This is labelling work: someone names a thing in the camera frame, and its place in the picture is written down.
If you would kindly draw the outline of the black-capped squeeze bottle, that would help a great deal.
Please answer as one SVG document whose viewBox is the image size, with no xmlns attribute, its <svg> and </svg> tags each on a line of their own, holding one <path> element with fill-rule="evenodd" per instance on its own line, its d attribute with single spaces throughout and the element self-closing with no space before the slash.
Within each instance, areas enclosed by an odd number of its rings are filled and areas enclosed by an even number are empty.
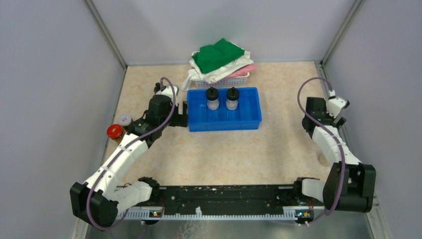
<svg viewBox="0 0 422 239">
<path fill-rule="evenodd" d="M 206 90 L 207 107 L 209 110 L 215 111 L 219 107 L 219 91 L 214 87 Z"/>
<path fill-rule="evenodd" d="M 238 100 L 240 92 L 238 88 L 231 87 L 226 92 L 226 107 L 228 110 L 236 110 L 238 107 Z"/>
</svg>

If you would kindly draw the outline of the blue plastic divided tray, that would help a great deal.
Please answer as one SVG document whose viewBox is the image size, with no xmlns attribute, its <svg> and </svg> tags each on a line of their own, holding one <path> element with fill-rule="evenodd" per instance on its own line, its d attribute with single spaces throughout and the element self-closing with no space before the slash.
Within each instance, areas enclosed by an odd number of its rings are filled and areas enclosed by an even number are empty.
<svg viewBox="0 0 422 239">
<path fill-rule="evenodd" d="M 212 111 L 207 106 L 206 89 L 187 91 L 188 128 L 190 132 L 258 129 L 262 122 L 259 94 L 256 87 L 239 88 L 238 106 L 226 107 L 227 88 L 220 88 L 219 106 Z"/>
</svg>

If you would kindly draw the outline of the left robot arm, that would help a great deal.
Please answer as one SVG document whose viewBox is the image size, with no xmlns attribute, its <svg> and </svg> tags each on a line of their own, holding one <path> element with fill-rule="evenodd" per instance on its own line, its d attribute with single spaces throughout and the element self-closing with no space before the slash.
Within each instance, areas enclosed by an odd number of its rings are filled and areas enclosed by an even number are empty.
<svg viewBox="0 0 422 239">
<path fill-rule="evenodd" d="M 153 206 L 159 201 L 160 185 L 151 177 L 141 177 L 124 188 L 118 184 L 167 126 L 188 126 L 188 103 L 183 112 L 172 96 L 154 95 L 144 115 L 135 120 L 107 161 L 84 183 L 70 188 L 73 215 L 104 231 L 111 228 L 120 213 L 139 204 Z"/>
</svg>

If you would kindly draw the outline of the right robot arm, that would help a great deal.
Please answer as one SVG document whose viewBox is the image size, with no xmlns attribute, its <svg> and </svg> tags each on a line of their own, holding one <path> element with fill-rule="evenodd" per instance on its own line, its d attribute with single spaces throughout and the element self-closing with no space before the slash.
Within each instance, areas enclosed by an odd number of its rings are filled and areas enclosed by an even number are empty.
<svg viewBox="0 0 422 239">
<path fill-rule="evenodd" d="M 335 122 L 326 107 L 331 102 L 333 99 L 308 97 L 302 120 L 303 128 L 331 166 L 330 173 L 325 182 L 301 178 L 301 186 L 292 191 L 292 199 L 298 205 L 305 205 L 314 198 L 327 210 L 335 206 L 337 211 L 367 213 L 373 206 L 376 169 L 362 163 L 342 140 L 338 130 L 345 118 Z"/>
</svg>

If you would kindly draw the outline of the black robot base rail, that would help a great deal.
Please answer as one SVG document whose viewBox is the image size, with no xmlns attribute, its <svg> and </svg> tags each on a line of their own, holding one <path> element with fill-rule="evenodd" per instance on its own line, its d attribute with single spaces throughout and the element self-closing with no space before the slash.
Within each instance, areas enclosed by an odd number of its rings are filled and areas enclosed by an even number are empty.
<svg viewBox="0 0 422 239">
<path fill-rule="evenodd" d="M 323 203 L 301 196 L 294 185 L 161 186 L 118 219 L 148 223 L 178 220 L 313 220 Z"/>
</svg>

